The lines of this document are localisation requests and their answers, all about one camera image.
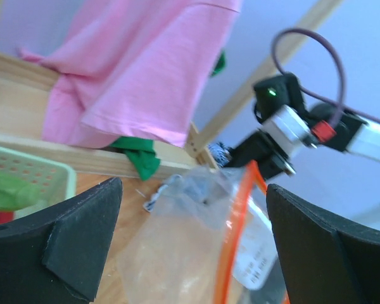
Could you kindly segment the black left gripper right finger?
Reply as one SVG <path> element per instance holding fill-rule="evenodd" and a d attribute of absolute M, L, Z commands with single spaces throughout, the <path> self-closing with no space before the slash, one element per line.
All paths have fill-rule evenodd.
<path fill-rule="evenodd" d="M 266 204 L 291 303 L 380 303 L 380 231 L 277 184 Z"/>

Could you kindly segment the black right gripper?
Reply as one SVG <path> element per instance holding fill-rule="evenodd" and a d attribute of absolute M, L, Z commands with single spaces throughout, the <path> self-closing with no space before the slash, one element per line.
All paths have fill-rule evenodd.
<path fill-rule="evenodd" d="M 289 156 L 264 131 L 258 130 L 229 151 L 229 161 L 224 168 L 241 168 L 255 163 L 255 184 L 260 190 L 267 189 L 267 181 L 280 175 L 296 173 Z"/>

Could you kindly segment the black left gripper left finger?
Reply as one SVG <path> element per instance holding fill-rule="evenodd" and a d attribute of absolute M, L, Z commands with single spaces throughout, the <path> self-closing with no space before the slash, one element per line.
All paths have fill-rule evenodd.
<path fill-rule="evenodd" d="M 110 178 L 0 225 L 0 303 L 95 300 L 122 201 Z"/>

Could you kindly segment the clear zip top bag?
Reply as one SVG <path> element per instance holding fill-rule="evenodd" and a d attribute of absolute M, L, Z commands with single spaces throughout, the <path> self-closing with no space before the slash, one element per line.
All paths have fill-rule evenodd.
<path fill-rule="evenodd" d="M 285 303 L 255 161 L 165 184 L 118 260 L 129 303 Z"/>

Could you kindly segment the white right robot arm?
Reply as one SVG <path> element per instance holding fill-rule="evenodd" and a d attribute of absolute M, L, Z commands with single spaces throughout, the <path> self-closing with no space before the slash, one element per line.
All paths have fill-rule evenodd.
<path fill-rule="evenodd" d="M 380 122 L 323 102 L 308 110 L 297 76 L 285 73 L 253 85 L 253 113 L 261 127 L 230 152 L 227 168 L 252 162 L 260 182 L 294 175 L 291 160 L 302 148 L 325 146 L 380 163 Z"/>

